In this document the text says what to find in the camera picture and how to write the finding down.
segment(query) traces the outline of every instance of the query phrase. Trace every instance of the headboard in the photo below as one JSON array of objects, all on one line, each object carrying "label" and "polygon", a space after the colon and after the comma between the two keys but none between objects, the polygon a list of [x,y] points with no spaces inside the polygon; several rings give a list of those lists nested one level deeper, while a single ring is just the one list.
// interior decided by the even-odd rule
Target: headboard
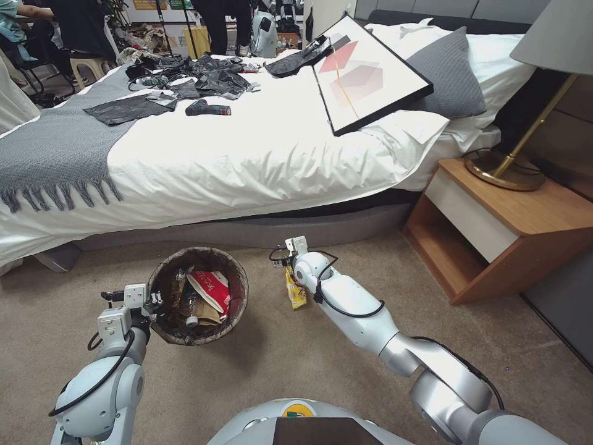
[{"label": "headboard", "polygon": [[[498,22],[496,20],[444,17],[415,12],[383,11],[376,9],[369,15],[368,23],[399,25],[418,23],[433,17],[431,25],[454,31],[467,27],[468,34],[524,34],[531,25],[526,23]],[[538,68],[529,81],[517,91],[511,100],[498,112],[494,124],[500,128],[502,142],[497,147],[510,151],[519,142],[525,131],[533,124],[552,96],[558,91],[568,74]]]}]

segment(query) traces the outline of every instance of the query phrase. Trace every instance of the lamp shade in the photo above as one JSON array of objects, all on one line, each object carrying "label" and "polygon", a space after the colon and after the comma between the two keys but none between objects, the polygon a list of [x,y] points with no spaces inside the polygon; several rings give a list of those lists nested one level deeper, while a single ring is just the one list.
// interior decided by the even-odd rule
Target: lamp shade
[{"label": "lamp shade", "polygon": [[593,75],[593,0],[552,0],[517,44],[519,62]]}]

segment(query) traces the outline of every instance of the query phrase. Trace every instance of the stool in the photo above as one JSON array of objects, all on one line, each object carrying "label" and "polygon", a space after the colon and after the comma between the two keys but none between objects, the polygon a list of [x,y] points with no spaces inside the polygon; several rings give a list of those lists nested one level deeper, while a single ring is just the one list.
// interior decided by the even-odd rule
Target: stool
[{"label": "stool", "polygon": [[107,64],[109,67],[109,61],[105,57],[71,57],[70,58],[70,65],[72,65],[72,71],[74,71],[74,77],[78,82],[78,86],[80,89],[85,87],[83,83],[82,76],[78,72],[78,67],[81,65],[86,66],[91,70],[96,80],[99,80],[106,74],[106,71],[103,68],[103,64]]}]

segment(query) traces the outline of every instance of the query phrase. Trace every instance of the lamp stand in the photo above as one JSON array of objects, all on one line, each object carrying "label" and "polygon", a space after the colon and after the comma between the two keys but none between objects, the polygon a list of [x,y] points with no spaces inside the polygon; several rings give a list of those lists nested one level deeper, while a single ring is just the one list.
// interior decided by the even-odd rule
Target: lamp stand
[{"label": "lamp stand", "polygon": [[514,169],[509,167],[513,165],[517,154],[521,151],[531,135],[545,122],[545,119],[578,77],[578,74],[571,74],[568,76],[568,79],[566,79],[550,103],[544,108],[511,153],[505,156],[496,151],[490,151],[490,153],[485,156],[476,159],[466,159],[465,166],[468,170],[478,178],[505,189],[522,191],[538,189],[544,183],[545,176],[543,173],[537,173],[537,168],[535,166],[531,163],[521,162],[521,165],[516,165],[516,168]]}]

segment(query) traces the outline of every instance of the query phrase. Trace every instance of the carpet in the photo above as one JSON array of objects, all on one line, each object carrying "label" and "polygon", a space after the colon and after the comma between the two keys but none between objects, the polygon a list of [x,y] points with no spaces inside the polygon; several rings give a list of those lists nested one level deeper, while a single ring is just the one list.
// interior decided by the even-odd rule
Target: carpet
[{"label": "carpet", "polygon": [[[160,261],[187,246],[86,252],[66,274],[28,258],[0,278],[0,443],[49,443],[54,422],[47,413],[93,358],[86,343],[105,307],[99,293],[145,282]],[[134,444],[171,437],[206,444],[237,412],[278,397],[344,407],[419,445],[446,443],[415,411],[412,379],[356,348],[316,303],[290,308],[284,272],[271,267],[268,251],[217,247],[245,268],[246,312],[232,333],[204,346],[169,345],[153,333]],[[508,410],[571,445],[590,443],[593,375],[519,297],[450,306],[397,231],[326,250],[340,257],[341,273],[385,300],[403,332],[438,339],[482,370]]]}]

